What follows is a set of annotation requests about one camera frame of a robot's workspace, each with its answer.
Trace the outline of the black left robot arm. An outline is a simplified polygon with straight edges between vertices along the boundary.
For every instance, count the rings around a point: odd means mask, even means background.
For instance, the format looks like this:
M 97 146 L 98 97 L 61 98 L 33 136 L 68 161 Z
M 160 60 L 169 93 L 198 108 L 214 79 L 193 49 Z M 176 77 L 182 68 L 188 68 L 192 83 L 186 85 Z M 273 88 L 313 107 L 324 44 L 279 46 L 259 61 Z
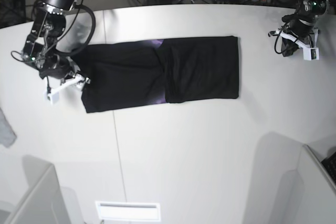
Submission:
M 282 33 L 295 39 L 305 39 L 313 30 L 320 16 L 327 12 L 328 0 L 297 0 L 294 14 L 282 18 L 285 23 Z

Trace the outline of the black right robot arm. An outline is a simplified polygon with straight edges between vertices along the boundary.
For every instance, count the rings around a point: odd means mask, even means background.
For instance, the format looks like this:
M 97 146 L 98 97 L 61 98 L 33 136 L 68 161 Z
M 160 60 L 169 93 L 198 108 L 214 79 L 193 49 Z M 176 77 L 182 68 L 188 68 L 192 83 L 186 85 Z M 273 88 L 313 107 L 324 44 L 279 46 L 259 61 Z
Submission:
M 84 4 L 79 4 L 78 0 L 37 0 L 35 6 L 37 14 L 17 61 L 37 70 L 42 79 L 75 78 L 79 73 L 71 59 L 88 46 L 94 35 L 96 18 L 93 11 Z M 84 10 L 89 14 L 91 30 L 81 46 L 72 52 L 63 52 L 56 47 L 70 31 L 66 27 L 66 14 L 71 10 Z

